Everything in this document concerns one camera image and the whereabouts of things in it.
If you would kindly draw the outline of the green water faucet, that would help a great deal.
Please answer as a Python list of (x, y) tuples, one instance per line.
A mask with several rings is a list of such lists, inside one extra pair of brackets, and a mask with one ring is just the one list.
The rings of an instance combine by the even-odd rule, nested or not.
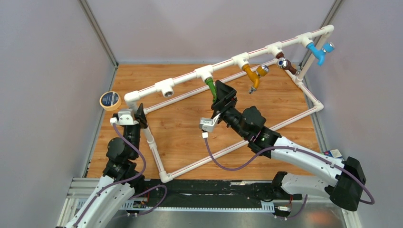
[(213, 79), (212, 79), (211, 77), (209, 77), (209, 78), (207, 78), (204, 82), (205, 82), (205, 84), (208, 86), (208, 88), (210, 89), (210, 92), (211, 92), (211, 94), (212, 94), (212, 96), (213, 96), (212, 102), (213, 102), (213, 103), (216, 102), (216, 99), (217, 99), (217, 91), (216, 91), (216, 87), (215, 87), (215, 84), (214, 84)]

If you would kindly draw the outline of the white PVC pipe frame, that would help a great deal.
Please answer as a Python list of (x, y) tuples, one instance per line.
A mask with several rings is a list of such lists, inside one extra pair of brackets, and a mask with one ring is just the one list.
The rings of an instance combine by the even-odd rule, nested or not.
[[(236, 92), (225, 92), (224, 86), (226, 82), (235, 80), (241, 76), (248, 76), (253, 83), (249, 90), (249, 93), (252, 94), (257, 91), (260, 85), (260, 78), (268, 74), (269, 66), (277, 65), (288, 74), (294, 84), (313, 104), (310, 109), (272, 127), (273, 130), (281, 129), (304, 117), (323, 110), (323, 104), (309, 91), (302, 81), (315, 59), (318, 60), (318, 65), (321, 66), (325, 62), (326, 54), (335, 49), (334, 44), (327, 41), (333, 31), (333, 25), (326, 25), (318, 30), (303, 33), (285, 41), (272, 43), (251, 52), (244, 52), (213, 65), (197, 68), (187, 74), (156, 82), (154, 85), (147, 88), (125, 94), (125, 103), (130, 108), (135, 109), (137, 107), (137, 101), (142, 97), (157, 92), (162, 93), (164, 97), (168, 98), (166, 102), (156, 104), (151, 108), (146, 108), (145, 112), (148, 114), (201, 92), (210, 90), (213, 95), (211, 107), (214, 113), (212, 118), (203, 118), (201, 120), (201, 129), (211, 132), (215, 125), (218, 124), (219, 120), (223, 120), (225, 116), (229, 116), (230, 111), (234, 111), (235, 109), (237, 101)], [(301, 44), (311, 53), (302, 70), (295, 69), (284, 56), (283, 48), (295, 44)], [(173, 88), (176, 85), (195, 78), (202, 79), (206, 85), (176, 98), (172, 98), (174, 94)]]

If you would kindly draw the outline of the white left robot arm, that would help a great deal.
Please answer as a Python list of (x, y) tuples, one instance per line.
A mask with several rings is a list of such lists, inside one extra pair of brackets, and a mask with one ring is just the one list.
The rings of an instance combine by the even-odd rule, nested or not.
[(66, 223), (67, 228), (104, 228), (131, 196), (139, 197), (145, 191), (144, 170), (136, 171), (134, 162), (145, 159), (139, 151), (141, 130), (148, 126), (143, 104), (136, 110), (113, 114), (112, 126), (122, 126), (123, 132), (109, 141), (103, 175), (81, 209)]

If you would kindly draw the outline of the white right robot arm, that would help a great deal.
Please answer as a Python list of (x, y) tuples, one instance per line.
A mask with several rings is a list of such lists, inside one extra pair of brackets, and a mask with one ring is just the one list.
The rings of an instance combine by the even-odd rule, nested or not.
[(265, 126), (266, 118), (255, 106), (243, 112), (236, 109), (237, 91), (217, 80), (216, 99), (211, 105), (213, 123), (225, 122), (243, 140), (254, 156), (265, 156), (298, 166), (312, 176), (298, 176), (278, 172), (272, 181), (272, 195), (278, 199), (288, 194), (307, 194), (330, 199), (348, 211), (357, 211), (360, 203), (374, 204), (374, 198), (365, 187), (366, 177), (358, 159), (335, 158), (317, 153), (291, 141)]

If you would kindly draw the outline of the yellow water faucet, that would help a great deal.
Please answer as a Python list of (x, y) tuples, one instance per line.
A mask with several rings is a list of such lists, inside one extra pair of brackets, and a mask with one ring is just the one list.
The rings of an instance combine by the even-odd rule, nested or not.
[(253, 85), (249, 90), (249, 94), (257, 91), (260, 85), (260, 78), (265, 76), (269, 72), (269, 67), (265, 64), (259, 65), (255, 71), (252, 71), (249, 64), (245, 64), (241, 68), (249, 77)]

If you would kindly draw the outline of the brown water faucet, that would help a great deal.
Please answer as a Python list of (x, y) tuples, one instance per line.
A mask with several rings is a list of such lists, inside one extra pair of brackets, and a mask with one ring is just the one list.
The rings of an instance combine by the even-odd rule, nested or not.
[(276, 59), (277, 59), (277, 66), (280, 69), (288, 70), (293, 75), (299, 74), (299, 71), (292, 66), (291, 62), (287, 58), (285, 58), (283, 52), (279, 52), (276, 55)]

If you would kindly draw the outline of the blue water faucet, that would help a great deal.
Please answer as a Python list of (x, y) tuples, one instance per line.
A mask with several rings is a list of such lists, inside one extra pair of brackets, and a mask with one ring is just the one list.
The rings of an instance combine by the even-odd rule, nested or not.
[(335, 50), (334, 43), (327, 42), (325, 43), (321, 49), (317, 49), (313, 43), (309, 43), (306, 45), (306, 48), (311, 51), (314, 57), (318, 60), (318, 65), (322, 66), (325, 62), (326, 54), (331, 53)]

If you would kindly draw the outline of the masking tape roll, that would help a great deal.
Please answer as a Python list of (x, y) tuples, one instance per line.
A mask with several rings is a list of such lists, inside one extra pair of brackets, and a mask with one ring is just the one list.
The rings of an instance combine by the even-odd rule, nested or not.
[(121, 106), (122, 99), (117, 92), (108, 91), (100, 97), (99, 104), (106, 111), (114, 111)]

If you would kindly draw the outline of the blue green small box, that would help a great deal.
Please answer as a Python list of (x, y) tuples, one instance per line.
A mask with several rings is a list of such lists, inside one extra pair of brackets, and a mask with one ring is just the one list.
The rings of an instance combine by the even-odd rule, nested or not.
[(328, 157), (333, 157), (337, 159), (344, 159), (341, 152), (338, 149), (324, 151), (323, 154)]

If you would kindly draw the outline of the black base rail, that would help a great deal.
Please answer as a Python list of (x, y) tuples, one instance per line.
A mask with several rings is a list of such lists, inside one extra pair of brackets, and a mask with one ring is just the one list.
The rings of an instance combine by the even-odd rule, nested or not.
[(157, 179), (144, 182), (137, 193), (149, 190), (141, 198), (148, 206), (161, 201), (160, 207), (178, 208), (257, 208), (264, 202), (301, 201), (301, 194), (290, 196), (269, 180), (172, 180), (165, 184)]

